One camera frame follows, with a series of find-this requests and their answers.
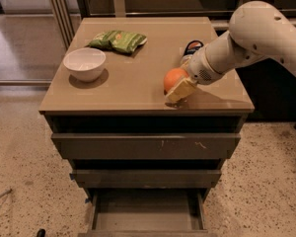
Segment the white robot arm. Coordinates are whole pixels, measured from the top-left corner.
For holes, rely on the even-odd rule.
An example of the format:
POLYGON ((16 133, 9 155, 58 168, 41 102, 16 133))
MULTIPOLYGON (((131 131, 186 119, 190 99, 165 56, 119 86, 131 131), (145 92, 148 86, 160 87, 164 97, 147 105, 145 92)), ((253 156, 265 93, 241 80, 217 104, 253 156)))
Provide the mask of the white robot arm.
POLYGON ((251 1, 231 16, 228 30, 208 44, 190 42, 181 68, 187 72, 166 89, 176 103, 198 85, 210 85, 226 73, 271 58, 296 77, 296 27, 272 5, 251 1))

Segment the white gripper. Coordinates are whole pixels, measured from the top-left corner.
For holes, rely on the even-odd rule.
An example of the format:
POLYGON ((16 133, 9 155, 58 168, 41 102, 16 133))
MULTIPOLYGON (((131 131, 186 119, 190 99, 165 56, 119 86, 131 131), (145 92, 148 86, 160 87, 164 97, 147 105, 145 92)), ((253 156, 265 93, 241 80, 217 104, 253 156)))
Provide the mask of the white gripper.
POLYGON ((181 77, 178 82, 166 94, 168 103, 176 103, 191 95, 196 85, 209 85, 223 77, 223 74, 216 72, 209 64, 205 47, 189 50, 181 61, 181 68, 186 69, 189 77, 181 77))

